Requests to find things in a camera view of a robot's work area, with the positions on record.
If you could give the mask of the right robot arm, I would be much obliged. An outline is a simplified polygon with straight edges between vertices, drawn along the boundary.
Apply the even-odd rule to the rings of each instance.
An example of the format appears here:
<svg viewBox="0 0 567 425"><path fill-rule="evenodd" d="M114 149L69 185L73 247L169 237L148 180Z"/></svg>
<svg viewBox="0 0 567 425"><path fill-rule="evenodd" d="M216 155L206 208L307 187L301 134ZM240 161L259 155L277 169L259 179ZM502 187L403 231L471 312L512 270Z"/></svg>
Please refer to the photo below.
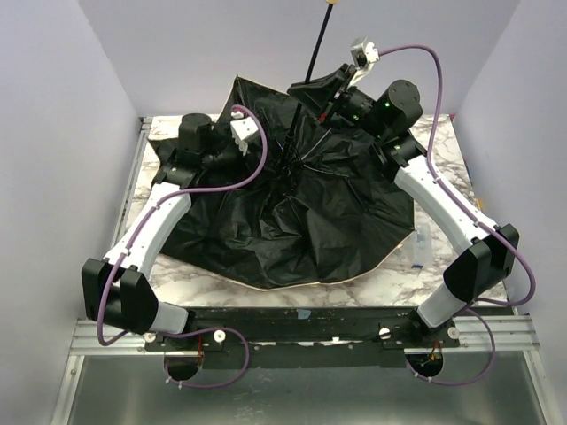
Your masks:
<svg viewBox="0 0 567 425"><path fill-rule="evenodd" d="M452 244L457 259L412 314L411 329L426 334L510 275L519 233L486 217L428 165L428 151L409 132L423 113L415 84L394 81L373 99L354 85L358 75L354 66L342 65L324 77L293 83L287 92L322 124L342 118L373 137L369 150L382 175L410 195Z"/></svg>

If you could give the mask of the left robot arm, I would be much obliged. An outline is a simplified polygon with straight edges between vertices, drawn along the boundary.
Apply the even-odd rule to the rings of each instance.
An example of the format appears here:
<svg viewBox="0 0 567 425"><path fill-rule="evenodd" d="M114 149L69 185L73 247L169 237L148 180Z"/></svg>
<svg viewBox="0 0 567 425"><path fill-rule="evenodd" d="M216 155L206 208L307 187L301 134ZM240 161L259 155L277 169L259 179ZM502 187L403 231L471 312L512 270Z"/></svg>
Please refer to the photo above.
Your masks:
<svg viewBox="0 0 567 425"><path fill-rule="evenodd" d="M237 159L233 143L203 113L182 117L178 137L161 161L151 193L127 233L102 259L88 259L81 270L86 313L97 324L98 342L105 339L103 326L122 333L181 334L190 315L184 308L160 302L148 282L151 269L177 222L191 206L186 189L198 184L204 172Z"/></svg>

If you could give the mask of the beige umbrella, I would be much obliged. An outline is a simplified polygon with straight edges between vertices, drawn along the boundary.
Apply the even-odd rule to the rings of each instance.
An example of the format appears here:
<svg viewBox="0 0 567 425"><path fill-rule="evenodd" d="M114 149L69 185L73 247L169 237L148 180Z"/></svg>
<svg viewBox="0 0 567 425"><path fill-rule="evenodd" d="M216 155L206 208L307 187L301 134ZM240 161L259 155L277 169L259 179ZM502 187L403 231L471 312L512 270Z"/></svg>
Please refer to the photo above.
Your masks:
<svg viewBox="0 0 567 425"><path fill-rule="evenodd" d="M233 104L250 109L263 133L243 156L229 108L212 120L237 159L203 173L166 256L274 290L358 277L413 232L413 199L382 175L369 134L342 118L322 124L287 90L242 77L229 93ZM151 142L159 170L177 137Z"/></svg>

